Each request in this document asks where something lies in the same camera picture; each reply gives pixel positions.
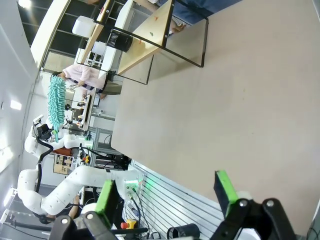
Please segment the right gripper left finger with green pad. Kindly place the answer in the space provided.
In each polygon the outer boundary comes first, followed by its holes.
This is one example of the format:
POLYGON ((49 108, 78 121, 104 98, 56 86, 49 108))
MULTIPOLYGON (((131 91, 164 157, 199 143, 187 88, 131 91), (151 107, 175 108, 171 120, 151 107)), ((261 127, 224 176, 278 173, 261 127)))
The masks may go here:
POLYGON ((116 240, 111 232, 118 205, 118 191, 114 180, 107 180, 93 210, 76 219, 61 215, 51 229, 52 240, 116 240))

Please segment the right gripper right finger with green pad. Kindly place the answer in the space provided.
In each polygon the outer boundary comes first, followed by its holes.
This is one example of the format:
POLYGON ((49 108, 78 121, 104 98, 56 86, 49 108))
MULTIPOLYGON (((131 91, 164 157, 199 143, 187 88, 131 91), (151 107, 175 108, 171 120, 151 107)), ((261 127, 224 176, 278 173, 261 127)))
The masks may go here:
POLYGON ((224 220, 212 240, 236 240, 242 230, 253 230, 261 240, 295 240, 296 234, 281 202, 267 198, 262 203, 238 196, 227 172, 214 173, 214 192, 224 220))

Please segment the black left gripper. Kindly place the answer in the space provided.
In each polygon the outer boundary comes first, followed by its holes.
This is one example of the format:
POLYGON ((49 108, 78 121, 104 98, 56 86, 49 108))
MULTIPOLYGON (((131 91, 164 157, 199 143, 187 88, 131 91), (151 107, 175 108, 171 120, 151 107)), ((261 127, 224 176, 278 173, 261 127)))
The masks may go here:
POLYGON ((41 140, 48 140, 52 136, 52 129, 47 124, 43 124, 36 128, 37 137, 41 140))

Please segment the person's right hand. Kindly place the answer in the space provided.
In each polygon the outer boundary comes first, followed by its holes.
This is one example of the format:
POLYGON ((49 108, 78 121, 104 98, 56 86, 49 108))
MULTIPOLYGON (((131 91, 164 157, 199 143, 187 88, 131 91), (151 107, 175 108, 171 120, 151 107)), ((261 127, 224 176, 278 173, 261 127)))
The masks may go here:
POLYGON ((172 34, 181 32, 186 27, 185 24, 177 24, 176 22, 171 22, 170 31, 172 34))

